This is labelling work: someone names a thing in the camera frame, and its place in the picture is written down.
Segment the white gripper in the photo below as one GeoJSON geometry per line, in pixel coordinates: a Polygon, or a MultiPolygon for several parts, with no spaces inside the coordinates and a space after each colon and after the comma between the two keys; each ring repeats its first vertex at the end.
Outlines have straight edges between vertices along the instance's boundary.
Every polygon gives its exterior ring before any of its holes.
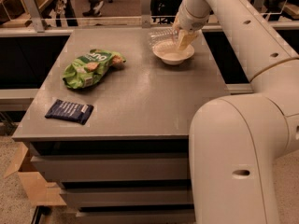
{"type": "Polygon", "coordinates": [[[185,50],[193,42],[198,36],[195,31],[206,24],[209,14],[210,6],[206,0],[182,0],[172,23],[173,34],[178,34],[178,50],[185,50]]]}

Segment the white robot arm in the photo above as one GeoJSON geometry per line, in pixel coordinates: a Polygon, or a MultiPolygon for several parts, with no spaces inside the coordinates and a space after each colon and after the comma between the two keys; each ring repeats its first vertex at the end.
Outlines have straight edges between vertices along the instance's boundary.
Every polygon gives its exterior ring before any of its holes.
{"type": "Polygon", "coordinates": [[[214,99],[192,119],[195,222],[280,224],[272,168],[299,148],[298,55],[248,0],[183,0],[175,26],[195,32],[210,14],[252,92],[214,99]]]}

